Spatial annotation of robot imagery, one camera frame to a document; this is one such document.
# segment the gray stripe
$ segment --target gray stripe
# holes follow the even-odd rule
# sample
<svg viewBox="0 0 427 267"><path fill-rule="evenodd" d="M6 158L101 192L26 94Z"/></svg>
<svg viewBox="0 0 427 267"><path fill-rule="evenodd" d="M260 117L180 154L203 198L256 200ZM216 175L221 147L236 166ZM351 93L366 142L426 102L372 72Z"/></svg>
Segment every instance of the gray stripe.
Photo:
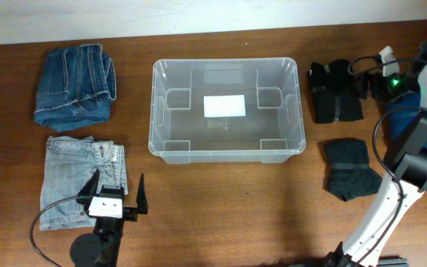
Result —
<svg viewBox="0 0 427 267"><path fill-rule="evenodd" d="M325 86L318 86L318 87L315 87L315 88L312 88L312 93L316 93L316 92L320 92L320 91L324 91L324 90L327 90L327 88L325 87Z"/></svg>
<svg viewBox="0 0 427 267"><path fill-rule="evenodd" d="M359 168L370 168L370 167L368 166L368 163L334 163L334 164L331 164L331 168L354 170Z"/></svg>
<svg viewBox="0 0 427 267"><path fill-rule="evenodd" d="M340 117L340 97L335 96L335 114L334 121L338 122Z"/></svg>

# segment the brown wooden tabletop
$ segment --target brown wooden tabletop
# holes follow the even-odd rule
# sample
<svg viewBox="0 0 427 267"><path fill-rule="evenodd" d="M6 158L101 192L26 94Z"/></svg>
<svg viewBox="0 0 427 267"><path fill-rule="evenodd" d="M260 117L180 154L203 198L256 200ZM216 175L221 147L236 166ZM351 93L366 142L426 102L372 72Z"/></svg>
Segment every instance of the brown wooden tabletop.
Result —
<svg viewBox="0 0 427 267"><path fill-rule="evenodd" d="M321 145L364 139L380 117L377 103L361 100L365 119L314 124L305 72L329 63L377 54L390 45L397 58L413 56L427 40L427 21L298 27L232 33L100 39L0 46L0 266L48 266L32 249L30 223L39 211L45 143L59 136L33 121L36 87L48 50L103 44L116 68L118 99L111 119L63 135L93 136L124 145L130 190L145 174L149 215L125 224L119 266L257 266L324 257L358 226L373 196L350 202L324 189ZM148 150L153 63L158 59L291 57L299 68L307 146L284 164L168 165ZM367 67L373 62L359 65ZM378 150L386 150L380 131ZM383 170L371 156L371 166ZM127 205L136 205L136 194ZM92 228L36 230L36 242L62 266L71 266L74 239ZM427 266L427 193L406 214L383 250L411 266Z"/></svg>

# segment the clear plastic container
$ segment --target clear plastic container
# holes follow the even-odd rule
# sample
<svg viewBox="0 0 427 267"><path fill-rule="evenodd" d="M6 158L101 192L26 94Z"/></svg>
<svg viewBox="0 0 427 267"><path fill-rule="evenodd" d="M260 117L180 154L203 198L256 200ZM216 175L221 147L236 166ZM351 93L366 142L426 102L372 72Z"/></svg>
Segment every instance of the clear plastic container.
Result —
<svg viewBox="0 0 427 267"><path fill-rule="evenodd" d="M148 146L169 164L281 163L303 152L296 62L159 60Z"/></svg>

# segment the folded garment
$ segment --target folded garment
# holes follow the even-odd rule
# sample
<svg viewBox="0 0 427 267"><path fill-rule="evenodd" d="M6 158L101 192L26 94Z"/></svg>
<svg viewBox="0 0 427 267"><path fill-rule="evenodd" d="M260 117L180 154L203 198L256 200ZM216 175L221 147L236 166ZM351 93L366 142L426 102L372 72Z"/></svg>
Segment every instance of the folded garment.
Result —
<svg viewBox="0 0 427 267"><path fill-rule="evenodd" d="M100 170L97 192L102 185L122 186L128 194L125 149L110 141L93 141L93 137L74 139L49 137L45 155L41 210L49 204L76 196L85 183ZM41 215L41 230L90 227L96 219L85 214L75 200L58 204Z"/></svg>
<svg viewBox="0 0 427 267"><path fill-rule="evenodd" d="M308 81L314 100L316 123L363 119L354 78L347 71L349 64L344 59L328 65L312 62Z"/></svg>
<svg viewBox="0 0 427 267"><path fill-rule="evenodd" d="M375 194L382 177L368 166L363 140L341 139L324 145L331 166L327 190L343 201Z"/></svg>
<svg viewBox="0 0 427 267"><path fill-rule="evenodd" d="M37 88L34 121L57 132L110 118L115 68L100 44L50 51Z"/></svg>

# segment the black cable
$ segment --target black cable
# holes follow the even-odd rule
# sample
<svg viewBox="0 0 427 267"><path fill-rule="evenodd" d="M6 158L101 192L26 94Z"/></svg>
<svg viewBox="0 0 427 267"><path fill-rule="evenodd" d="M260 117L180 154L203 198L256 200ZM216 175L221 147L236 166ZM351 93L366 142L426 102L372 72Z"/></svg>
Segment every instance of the black cable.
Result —
<svg viewBox="0 0 427 267"><path fill-rule="evenodd" d="M372 67L368 70L364 70L361 71L359 73L352 73L351 72L351 67L353 64L357 63L358 61L362 60L362 59L369 59L369 58L374 58L373 56L364 56L362 58L356 59L355 61L353 61L349 66L348 66L348 73L351 75L360 75L362 73L365 72L369 72L371 70L376 70L379 68L382 68L386 65L390 65L390 64L394 64L394 63L398 63L398 62L407 62L407 61L413 61L413 62L422 62L427 64L426 60L423 59L417 59L417 58L404 58L404 59L396 59L390 62L386 62L385 64L381 64L378 65L376 67ZM397 210L395 211L393 217L390 220L390 223L386 226L385 230L383 231L383 233L380 235L380 237L377 239L377 241L375 242L375 244L358 260L355 262L354 266L359 265L366 257L368 257L374 250L375 248L380 244L380 242L382 242L383 238L385 238L385 235L388 233L388 231L390 230L391 226L393 225L393 223L395 222L395 220L397 219L398 215L400 214L401 211L401 207L403 206L403 201L405 199L405 195L403 193L403 187L401 186L401 182L398 178L396 178L396 176L394 175L393 171L391 171L386 164L383 162L382 158L380 157L380 155L378 154L378 150L377 150L377 132L378 132L378 127L382 124L383 120L385 120L387 117L389 117L390 115L392 115L393 113L396 113L398 111L404 111L404 110L413 110L413 111L426 111L427 112L427 108L422 108L422 107L398 107L398 108L394 108L392 110L389 110L387 112L385 112L385 114L383 114L383 116L378 120L377 124L375 125L375 129L372 135L372 139L371 139L371 145L375 154L375 157L377 158L378 163L381 164L381 166L385 169L385 171L391 176L391 180L393 182L395 182L398 185L398 188L400 190L399 194L400 194L400 199L398 202L398 207Z"/></svg>
<svg viewBox="0 0 427 267"><path fill-rule="evenodd" d="M40 216L43 215L43 213L46 212L49 208L52 208L53 206L58 205L58 204L63 203L63 202L67 202L70 200L76 200L78 198L79 197L68 197L68 198L64 198L63 200L55 201L54 203L50 204L49 206L47 206L43 210L41 210L41 212L39 212L37 214L36 218L34 218L33 223L30 225L30 230L29 230L30 243L33 244L33 248L37 251L37 253L39 253L39 255L41 255L41 257L43 257L44 260L48 261L53 266L61 267L59 264L57 264L56 262L51 260L49 257L47 257L44 253L42 253L42 251L36 245L36 242L34 242L34 226L36 225L37 220L40 218Z"/></svg>

